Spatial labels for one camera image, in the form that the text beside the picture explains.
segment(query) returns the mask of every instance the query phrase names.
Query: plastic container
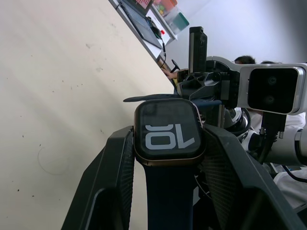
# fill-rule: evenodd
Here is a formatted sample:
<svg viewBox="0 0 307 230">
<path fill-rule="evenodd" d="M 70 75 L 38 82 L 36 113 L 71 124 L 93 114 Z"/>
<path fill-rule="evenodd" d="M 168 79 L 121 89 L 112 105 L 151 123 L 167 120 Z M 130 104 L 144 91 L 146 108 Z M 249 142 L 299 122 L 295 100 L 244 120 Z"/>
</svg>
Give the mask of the plastic container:
<svg viewBox="0 0 307 230">
<path fill-rule="evenodd" d="M 177 0 L 155 0 L 153 3 L 159 13 L 162 16 L 166 16 L 177 5 Z"/>
<path fill-rule="evenodd" d="M 178 7 L 174 7 L 164 19 L 176 35 L 190 24 Z"/>
</svg>

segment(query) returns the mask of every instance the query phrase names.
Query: camera lens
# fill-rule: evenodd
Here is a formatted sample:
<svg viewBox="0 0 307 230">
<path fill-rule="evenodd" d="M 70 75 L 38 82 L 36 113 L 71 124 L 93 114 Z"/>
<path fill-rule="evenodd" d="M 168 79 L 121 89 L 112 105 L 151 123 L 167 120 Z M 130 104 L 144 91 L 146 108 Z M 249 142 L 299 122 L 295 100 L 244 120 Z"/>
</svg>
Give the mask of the camera lens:
<svg viewBox="0 0 307 230">
<path fill-rule="evenodd" d="M 276 77 L 269 77 L 269 79 L 268 79 L 268 84 L 269 85 L 275 85 L 276 82 L 277 82 Z"/>
<path fill-rule="evenodd" d="M 266 103 L 266 104 L 273 104 L 274 101 L 275 101 L 275 98 L 273 96 L 270 96 L 270 95 L 264 98 L 264 103 Z"/>
</svg>

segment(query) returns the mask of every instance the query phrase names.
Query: hand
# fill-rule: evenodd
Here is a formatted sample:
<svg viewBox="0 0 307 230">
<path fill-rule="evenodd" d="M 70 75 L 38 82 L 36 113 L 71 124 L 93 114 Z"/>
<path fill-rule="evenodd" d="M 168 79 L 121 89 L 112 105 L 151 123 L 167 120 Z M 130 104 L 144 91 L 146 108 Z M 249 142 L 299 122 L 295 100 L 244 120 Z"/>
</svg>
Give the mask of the hand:
<svg viewBox="0 0 307 230">
<path fill-rule="evenodd" d="M 177 72 L 171 73 L 170 71 L 166 69 L 162 69 L 163 73 L 167 76 L 168 79 L 176 79 L 177 78 Z"/>
</svg>

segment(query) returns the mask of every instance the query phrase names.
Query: watch screen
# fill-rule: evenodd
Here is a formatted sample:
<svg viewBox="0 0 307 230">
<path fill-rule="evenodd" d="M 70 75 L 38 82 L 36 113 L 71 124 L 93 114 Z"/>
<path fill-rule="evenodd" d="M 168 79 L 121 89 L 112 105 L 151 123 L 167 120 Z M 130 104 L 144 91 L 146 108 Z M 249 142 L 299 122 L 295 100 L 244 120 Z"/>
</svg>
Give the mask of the watch screen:
<svg viewBox="0 0 307 230">
<path fill-rule="evenodd" d="M 135 150 L 147 160 L 190 159 L 204 148 L 194 105 L 184 99 L 149 100 L 135 111 Z"/>
</svg>

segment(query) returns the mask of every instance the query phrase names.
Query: dark hair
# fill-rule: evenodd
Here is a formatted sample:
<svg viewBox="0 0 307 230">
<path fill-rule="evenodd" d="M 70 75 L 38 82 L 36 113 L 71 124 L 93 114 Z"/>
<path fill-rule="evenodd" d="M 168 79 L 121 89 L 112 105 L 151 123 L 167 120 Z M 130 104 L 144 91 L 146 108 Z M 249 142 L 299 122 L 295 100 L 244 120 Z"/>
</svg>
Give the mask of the dark hair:
<svg viewBox="0 0 307 230">
<path fill-rule="evenodd" d="M 244 55 L 237 57 L 235 61 L 239 61 L 242 64 L 255 64 L 256 60 L 252 56 Z"/>
<path fill-rule="evenodd" d="M 263 62 L 261 62 L 261 64 L 278 64 L 278 63 L 273 62 L 273 61 L 263 61 Z"/>
</svg>

